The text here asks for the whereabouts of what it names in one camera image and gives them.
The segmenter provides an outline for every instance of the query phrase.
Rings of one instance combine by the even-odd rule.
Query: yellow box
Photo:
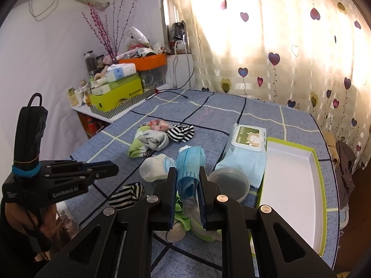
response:
[[[130,99],[142,93],[142,81],[138,77],[106,94],[99,96],[90,95],[90,100],[92,105],[98,110],[108,112],[120,105],[120,99]]]

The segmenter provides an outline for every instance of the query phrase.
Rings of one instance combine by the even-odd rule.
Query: striped box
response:
[[[90,109],[94,114],[97,114],[97,115],[100,115],[100,116],[105,117],[107,119],[110,119],[110,118],[116,116],[117,114],[121,113],[122,111],[126,110],[128,107],[131,107],[131,106],[135,105],[136,103],[142,101],[143,99],[146,99],[147,97],[149,97],[150,95],[152,95],[154,93],[155,93],[155,88],[144,87],[144,93],[143,94],[140,94],[138,96],[135,96],[131,99],[128,99],[128,100],[124,101],[118,107],[113,108],[110,111],[105,112],[105,111],[98,110],[97,108],[94,107],[94,105],[92,105],[90,107]]]

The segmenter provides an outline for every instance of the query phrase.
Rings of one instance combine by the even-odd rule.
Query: black and white striped sock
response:
[[[167,131],[167,134],[169,138],[174,140],[176,143],[179,143],[180,141],[187,142],[191,140],[194,135],[194,127],[193,125],[175,125],[174,128]]]
[[[141,183],[127,184],[111,196],[108,204],[117,210],[125,209],[134,206],[142,197],[143,193],[144,187]]]

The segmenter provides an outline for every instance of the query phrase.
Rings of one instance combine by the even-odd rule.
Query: orange basket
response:
[[[135,64],[137,71],[146,71],[166,65],[166,54],[161,53],[152,56],[134,57],[128,60],[119,60],[119,64]]]

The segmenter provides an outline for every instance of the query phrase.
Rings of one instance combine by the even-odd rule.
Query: pink sock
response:
[[[152,121],[148,122],[148,125],[151,127],[151,130],[158,130],[158,131],[161,131],[161,132],[165,132],[168,129],[173,128],[173,126],[171,124],[167,123],[164,120],[160,120],[160,119],[152,120]]]

